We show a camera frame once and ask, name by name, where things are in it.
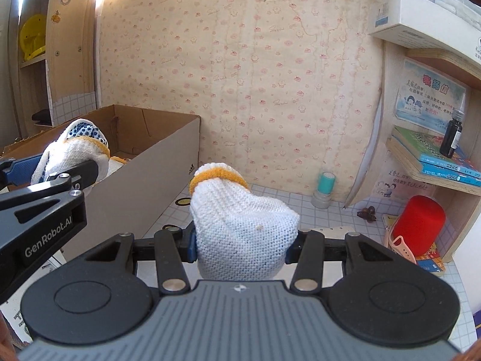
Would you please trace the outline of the pink smart watch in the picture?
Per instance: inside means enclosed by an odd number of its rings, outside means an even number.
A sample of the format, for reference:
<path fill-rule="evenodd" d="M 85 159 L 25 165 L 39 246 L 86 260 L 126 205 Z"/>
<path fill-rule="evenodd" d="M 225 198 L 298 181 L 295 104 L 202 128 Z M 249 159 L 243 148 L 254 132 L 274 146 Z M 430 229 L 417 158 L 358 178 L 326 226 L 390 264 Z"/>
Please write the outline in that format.
<path fill-rule="evenodd" d="M 408 245 L 404 242 L 404 239 L 402 236 L 397 236 L 393 237 L 394 228 L 393 227 L 388 227 L 386 229 L 386 233 L 384 235 L 384 240 L 383 240 L 383 245 L 388 248 L 390 251 L 398 254 L 402 258 L 405 258 L 409 262 L 412 262 L 413 264 L 417 264 L 417 260 L 415 256 L 413 255 L 411 249 L 409 248 Z"/>

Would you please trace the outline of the yellow plastic object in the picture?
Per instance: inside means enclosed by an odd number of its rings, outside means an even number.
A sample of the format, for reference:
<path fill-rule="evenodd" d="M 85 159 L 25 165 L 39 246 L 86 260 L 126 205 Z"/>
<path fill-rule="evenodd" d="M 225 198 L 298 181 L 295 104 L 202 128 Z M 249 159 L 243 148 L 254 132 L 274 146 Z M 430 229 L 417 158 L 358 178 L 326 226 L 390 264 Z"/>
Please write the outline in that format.
<path fill-rule="evenodd" d="M 24 61 L 30 61 L 46 51 L 47 17 L 43 14 L 30 16 L 20 29 L 20 49 Z"/>

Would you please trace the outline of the cartoon poster lower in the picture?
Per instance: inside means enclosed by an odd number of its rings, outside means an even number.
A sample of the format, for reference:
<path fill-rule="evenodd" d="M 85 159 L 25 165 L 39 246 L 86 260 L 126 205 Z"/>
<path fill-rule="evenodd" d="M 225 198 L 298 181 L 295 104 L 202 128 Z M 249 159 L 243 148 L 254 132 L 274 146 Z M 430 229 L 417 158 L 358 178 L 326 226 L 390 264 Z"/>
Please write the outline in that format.
<path fill-rule="evenodd" d="M 391 200 L 408 200 L 412 196 L 430 196 L 432 192 L 431 185 L 412 179 L 403 171 L 388 169 L 378 176 L 371 196 Z"/>

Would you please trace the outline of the cartoon poster upper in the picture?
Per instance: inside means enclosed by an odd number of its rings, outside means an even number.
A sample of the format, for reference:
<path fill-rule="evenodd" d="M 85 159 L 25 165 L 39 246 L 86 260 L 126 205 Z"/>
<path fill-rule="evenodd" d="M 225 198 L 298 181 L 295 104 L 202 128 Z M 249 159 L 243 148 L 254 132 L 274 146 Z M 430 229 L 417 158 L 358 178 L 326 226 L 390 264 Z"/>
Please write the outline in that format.
<path fill-rule="evenodd" d="M 405 58 L 396 96 L 395 116 L 444 134 L 454 110 L 465 111 L 466 86 L 427 65 Z"/>

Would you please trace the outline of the dark ink bottle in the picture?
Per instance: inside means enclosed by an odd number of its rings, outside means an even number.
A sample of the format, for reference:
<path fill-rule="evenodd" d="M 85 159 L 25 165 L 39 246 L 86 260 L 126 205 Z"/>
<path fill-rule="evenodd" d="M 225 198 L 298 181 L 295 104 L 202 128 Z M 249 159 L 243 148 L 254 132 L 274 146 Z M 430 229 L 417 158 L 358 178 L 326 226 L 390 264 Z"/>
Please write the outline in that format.
<path fill-rule="evenodd" d="M 464 116 L 465 114 L 460 109 L 454 109 L 452 112 L 452 119 L 447 126 L 440 146 L 440 154 L 447 158 L 452 158 L 453 153 L 455 153 L 461 137 Z"/>

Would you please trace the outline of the red cylinder speaker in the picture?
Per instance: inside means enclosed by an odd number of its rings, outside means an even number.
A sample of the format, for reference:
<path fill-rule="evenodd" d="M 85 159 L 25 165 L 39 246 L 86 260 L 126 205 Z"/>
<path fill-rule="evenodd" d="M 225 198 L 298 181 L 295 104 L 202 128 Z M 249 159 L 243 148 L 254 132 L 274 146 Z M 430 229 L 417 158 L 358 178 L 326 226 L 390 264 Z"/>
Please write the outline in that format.
<path fill-rule="evenodd" d="M 428 196 L 413 196 L 395 223 L 392 237 L 401 236 L 413 256 L 427 253 L 446 220 L 443 208 Z"/>

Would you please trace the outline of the dark brown hair clip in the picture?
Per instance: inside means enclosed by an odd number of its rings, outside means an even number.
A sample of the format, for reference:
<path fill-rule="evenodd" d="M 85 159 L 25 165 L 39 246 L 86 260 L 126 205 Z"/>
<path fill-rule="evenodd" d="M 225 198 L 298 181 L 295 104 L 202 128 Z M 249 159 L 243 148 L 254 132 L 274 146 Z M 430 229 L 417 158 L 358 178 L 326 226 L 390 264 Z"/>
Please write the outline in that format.
<path fill-rule="evenodd" d="M 377 221 L 376 210 L 373 206 L 364 207 L 364 209 L 357 212 L 357 216 L 368 223 L 375 223 Z"/>

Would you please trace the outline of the round yellow table sticker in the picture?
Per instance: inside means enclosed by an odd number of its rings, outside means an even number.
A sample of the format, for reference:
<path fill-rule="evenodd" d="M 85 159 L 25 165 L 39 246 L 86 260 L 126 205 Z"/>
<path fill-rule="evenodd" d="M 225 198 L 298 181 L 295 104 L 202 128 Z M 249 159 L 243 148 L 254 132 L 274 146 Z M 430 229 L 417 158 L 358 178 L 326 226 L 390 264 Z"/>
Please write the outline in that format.
<path fill-rule="evenodd" d="M 175 201 L 176 206 L 189 206 L 191 204 L 191 198 L 190 197 L 183 197 L 179 198 L 178 200 Z"/>

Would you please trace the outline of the white box on shelf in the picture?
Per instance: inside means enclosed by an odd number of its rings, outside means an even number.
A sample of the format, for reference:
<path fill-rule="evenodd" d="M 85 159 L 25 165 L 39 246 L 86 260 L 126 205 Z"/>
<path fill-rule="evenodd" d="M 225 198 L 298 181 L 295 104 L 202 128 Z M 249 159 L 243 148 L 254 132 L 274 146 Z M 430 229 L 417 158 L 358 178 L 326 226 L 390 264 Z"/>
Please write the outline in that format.
<path fill-rule="evenodd" d="M 470 0 L 385 0 L 368 34 L 408 49 L 442 49 L 480 63 L 480 6 Z"/>

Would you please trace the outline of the stacked blue books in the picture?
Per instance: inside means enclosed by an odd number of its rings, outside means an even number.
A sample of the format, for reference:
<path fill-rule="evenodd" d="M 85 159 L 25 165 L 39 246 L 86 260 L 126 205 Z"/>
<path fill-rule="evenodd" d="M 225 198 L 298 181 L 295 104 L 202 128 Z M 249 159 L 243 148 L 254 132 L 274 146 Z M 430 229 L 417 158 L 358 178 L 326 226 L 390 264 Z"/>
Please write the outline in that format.
<path fill-rule="evenodd" d="M 458 147 L 452 158 L 440 154 L 442 138 L 395 125 L 386 147 L 419 182 L 480 195 L 480 171 Z"/>

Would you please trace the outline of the colourful book under speaker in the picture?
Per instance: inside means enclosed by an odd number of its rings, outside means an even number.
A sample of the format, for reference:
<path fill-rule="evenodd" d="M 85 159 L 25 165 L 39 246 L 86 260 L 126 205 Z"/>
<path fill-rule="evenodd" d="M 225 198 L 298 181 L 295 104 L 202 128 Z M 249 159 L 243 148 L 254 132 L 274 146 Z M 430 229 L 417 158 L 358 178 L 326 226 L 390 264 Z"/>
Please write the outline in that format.
<path fill-rule="evenodd" d="M 398 217 L 396 215 L 383 214 L 382 221 L 385 226 L 385 230 L 388 227 L 395 228 L 395 225 L 398 222 Z M 433 275 L 442 276 L 445 272 L 445 266 L 442 258 L 440 257 L 436 243 L 433 243 L 425 254 L 415 258 L 417 260 L 417 265 L 420 268 L 432 273 Z"/>

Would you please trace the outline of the cartoon poster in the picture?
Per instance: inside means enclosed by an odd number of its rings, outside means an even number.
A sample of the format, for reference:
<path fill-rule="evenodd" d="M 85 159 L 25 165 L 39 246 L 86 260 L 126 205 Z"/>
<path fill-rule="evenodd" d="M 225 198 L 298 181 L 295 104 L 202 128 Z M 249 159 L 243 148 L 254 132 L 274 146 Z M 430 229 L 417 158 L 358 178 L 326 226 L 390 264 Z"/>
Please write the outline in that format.
<path fill-rule="evenodd" d="M 430 196 L 432 192 L 431 185 L 412 179 L 403 171 L 388 169 L 378 176 L 371 196 L 391 200 L 408 200 L 412 196 Z"/>
<path fill-rule="evenodd" d="M 454 110 L 465 111 L 466 86 L 427 65 L 405 58 L 396 96 L 395 116 L 444 134 Z"/>

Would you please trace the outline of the open cardboard box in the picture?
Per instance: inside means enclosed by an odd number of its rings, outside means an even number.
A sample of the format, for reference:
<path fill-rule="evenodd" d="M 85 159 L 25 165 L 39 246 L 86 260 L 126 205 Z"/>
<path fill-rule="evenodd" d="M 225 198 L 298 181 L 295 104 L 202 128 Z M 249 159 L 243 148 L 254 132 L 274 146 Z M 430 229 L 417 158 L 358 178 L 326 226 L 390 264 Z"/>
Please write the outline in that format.
<path fill-rule="evenodd" d="M 87 224 L 64 245 L 71 260 L 118 233 L 140 238 L 190 182 L 198 166 L 197 115 L 111 105 L 85 116 L 126 160 L 86 195 Z"/>

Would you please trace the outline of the white glove bundle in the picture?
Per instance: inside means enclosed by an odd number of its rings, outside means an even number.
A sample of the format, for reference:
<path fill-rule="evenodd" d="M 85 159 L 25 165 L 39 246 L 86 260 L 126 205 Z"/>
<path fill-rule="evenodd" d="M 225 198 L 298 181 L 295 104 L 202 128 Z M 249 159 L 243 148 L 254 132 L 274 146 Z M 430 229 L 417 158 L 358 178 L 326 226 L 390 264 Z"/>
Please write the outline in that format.
<path fill-rule="evenodd" d="M 110 150 L 107 138 L 93 122 L 73 121 L 41 154 L 32 173 L 31 184 L 39 184 L 55 173 L 65 173 L 84 161 L 95 161 L 99 169 L 96 181 L 108 176 Z"/>
<path fill-rule="evenodd" d="M 225 163 L 201 166 L 189 185 L 203 279 L 273 279 L 299 232 L 300 216 L 276 198 L 257 196 Z"/>

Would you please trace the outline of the teal stamp bottle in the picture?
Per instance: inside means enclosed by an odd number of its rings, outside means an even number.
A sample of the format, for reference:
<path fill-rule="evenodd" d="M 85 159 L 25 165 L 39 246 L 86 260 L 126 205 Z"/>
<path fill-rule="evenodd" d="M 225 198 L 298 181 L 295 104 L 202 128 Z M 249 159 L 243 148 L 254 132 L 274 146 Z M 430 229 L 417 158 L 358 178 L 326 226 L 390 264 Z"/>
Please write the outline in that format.
<path fill-rule="evenodd" d="M 311 203 L 317 209 L 328 209 L 331 205 L 331 194 L 336 177 L 331 172 L 323 172 L 318 180 L 317 189 L 311 198 Z"/>

